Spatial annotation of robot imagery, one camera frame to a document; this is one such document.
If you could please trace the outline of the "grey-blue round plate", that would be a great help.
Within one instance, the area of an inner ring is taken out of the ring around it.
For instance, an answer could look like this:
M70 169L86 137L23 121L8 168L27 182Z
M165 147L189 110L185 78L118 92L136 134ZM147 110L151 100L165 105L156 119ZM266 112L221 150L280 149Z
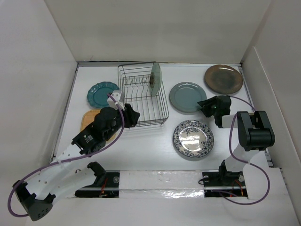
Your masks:
M206 92L193 82L181 82L169 92L172 106L183 113L194 113L200 110L198 102L207 100Z

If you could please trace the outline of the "blue floral white plate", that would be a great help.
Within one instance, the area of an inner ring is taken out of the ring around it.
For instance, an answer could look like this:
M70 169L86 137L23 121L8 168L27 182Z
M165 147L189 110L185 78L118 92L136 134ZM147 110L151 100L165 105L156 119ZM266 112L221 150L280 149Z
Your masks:
M174 129L173 144L186 157L203 158L214 147L214 135L206 124L197 120L185 120Z

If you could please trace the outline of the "mint green flower plate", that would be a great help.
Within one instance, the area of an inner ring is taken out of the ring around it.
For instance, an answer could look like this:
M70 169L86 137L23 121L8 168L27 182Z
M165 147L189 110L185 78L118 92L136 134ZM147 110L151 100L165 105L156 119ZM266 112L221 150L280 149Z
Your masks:
M162 72L158 62L154 62L150 73L150 95L155 97L162 84Z

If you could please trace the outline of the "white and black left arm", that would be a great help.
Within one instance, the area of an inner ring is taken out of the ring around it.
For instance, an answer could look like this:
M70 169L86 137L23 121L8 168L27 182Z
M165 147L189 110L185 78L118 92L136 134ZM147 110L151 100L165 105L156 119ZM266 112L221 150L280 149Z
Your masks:
M85 186L101 186L106 170L96 161L87 159L108 148L106 142L116 132L135 127L140 114L130 104L114 103L95 116L49 165L41 167L13 185L12 193L26 211L37 221L46 216L53 205L66 195Z

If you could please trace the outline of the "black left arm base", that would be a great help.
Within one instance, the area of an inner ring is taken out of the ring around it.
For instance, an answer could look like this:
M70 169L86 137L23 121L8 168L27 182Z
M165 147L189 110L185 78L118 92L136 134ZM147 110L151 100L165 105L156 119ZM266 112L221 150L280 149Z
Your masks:
M87 165L94 172L95 180L75 192L78 198L119 198L120 171L106 171L99 163Z

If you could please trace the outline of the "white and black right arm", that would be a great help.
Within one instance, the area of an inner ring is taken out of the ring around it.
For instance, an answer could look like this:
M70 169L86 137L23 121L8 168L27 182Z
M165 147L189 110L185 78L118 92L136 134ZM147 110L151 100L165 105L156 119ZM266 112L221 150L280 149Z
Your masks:
M241 173L246 165L258 170L264 170L251 163L251 159L260 151L266 150L275 143L275 133L265 111L238 111L230 113L233 96L214 96L198 105L207 118L214 117L216 126L221 129L229 128L230 156L223 160L217 173L217 179L222 185L228 185L234 176Z

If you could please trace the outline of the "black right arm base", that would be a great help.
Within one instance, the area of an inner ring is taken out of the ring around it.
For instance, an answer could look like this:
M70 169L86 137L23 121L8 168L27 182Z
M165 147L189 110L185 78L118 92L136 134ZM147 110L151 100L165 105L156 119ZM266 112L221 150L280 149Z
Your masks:
M223 162L218 171L204 171L198 181L205 197L247 197L243 172L228 172Z

